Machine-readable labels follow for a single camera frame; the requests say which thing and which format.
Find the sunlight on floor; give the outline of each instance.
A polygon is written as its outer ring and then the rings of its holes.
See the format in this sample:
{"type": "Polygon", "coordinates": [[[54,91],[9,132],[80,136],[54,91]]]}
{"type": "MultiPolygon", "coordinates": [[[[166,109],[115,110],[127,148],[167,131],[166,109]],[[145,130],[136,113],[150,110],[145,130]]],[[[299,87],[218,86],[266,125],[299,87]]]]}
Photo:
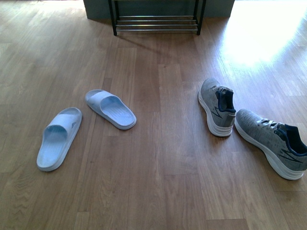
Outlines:
{"type": "Polygon", "coordinates": [[[299,33],[306,11],[307,1],[235,2],[224,31],[224,55],[246,65],[271,61],[299,33]]]}

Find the gray sneaker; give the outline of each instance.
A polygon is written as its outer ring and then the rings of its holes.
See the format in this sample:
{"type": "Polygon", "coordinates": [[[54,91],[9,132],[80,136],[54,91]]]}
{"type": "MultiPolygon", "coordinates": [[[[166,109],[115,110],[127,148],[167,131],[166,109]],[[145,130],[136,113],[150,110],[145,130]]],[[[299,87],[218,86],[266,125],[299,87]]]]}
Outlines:
{"type": "Polygon", "coordinates": [[[235,126],[245,140],[264,152],[281,177],[297,180],[303,176],[307,169],[307,146],[297,127],[264,119],[246,109],[237,112],[235,126]]]}
{"type": "Polygon", "coordinates": [[[221,86],[213,78],[205,80],[198,93],[198,100],[207,114],[209,130],[216,136],[226,137],[232,132],[236,116],[233,95],[231,89],[221,86]]]}

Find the metal shoe rack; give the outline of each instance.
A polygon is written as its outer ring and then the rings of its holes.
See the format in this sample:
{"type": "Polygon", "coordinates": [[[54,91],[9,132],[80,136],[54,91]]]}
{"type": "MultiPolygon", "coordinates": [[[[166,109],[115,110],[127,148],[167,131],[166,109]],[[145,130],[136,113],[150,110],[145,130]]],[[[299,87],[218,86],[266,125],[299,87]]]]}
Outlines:
{"type": "Polygon", "coordinates": [[[193,15],[185,16],[121,16],[118,1],[108,0],[114,36],[120,31],[196,31],[197,35],[201,34],[206,0],[202,1],[199,21],[197,18],[199,0],[195,0],[193,15]]]}

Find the sneaker logo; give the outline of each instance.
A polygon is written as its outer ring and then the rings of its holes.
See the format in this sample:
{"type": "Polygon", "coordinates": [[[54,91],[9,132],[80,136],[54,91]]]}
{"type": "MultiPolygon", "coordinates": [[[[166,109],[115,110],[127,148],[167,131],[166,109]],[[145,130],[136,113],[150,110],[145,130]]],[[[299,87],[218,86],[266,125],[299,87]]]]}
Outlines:
{"type": "Polygon", "coordinates": [[[287,151],[287,150],[284,150],[284,149],[282,149],[281,152],[284,152],[285,154],[287,154],[287,155],[290,157],[290,158],[287,158],[287,157],[285,157],[285,156],[282,156],[282,155],[278,154],[278,155],[281,156],[282,158],[285,158],[285,159],[287,159],[287,160],[289,160],[289,161],[294,161],[294,162],[302,163],[301,161],[298,161],[298,160],[295,159],[294,157],[290,156],[289,153],[291,153],[291,152],[289,152],[289,151],[287,151]]]}
{"type": "Polygon", "coordinates": [[[222,118],[221,115],[220,115],[219,112],[218,112],[218,109],[219,109],[219,108],[215,106],[214,109],[215,109],[216,113],[215,113],[215,112],[212,112],[212,111],[211,111],[211,113],[213,113],[214,115],[216,115],[216,116],[219,117],[219,118],[222,118]]]}

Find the pair of sandals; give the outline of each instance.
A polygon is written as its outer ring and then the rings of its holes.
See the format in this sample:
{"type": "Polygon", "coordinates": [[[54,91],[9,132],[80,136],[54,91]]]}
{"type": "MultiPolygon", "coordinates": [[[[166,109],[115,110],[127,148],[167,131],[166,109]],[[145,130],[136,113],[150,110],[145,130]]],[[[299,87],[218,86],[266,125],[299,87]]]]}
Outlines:
{"type": "MultiPolygon", "coordinates": [[[[85,96],[87,105],[115,127],[127,130],[136,123],[133,112],[117,96],[104,91],[92,90],[85,96]]],[[[57,169],[64,161],[82,120],[78,108],[61,111],[43,132],[43,142],[38,152],[36,164],[42,171],[57,169]]]]}

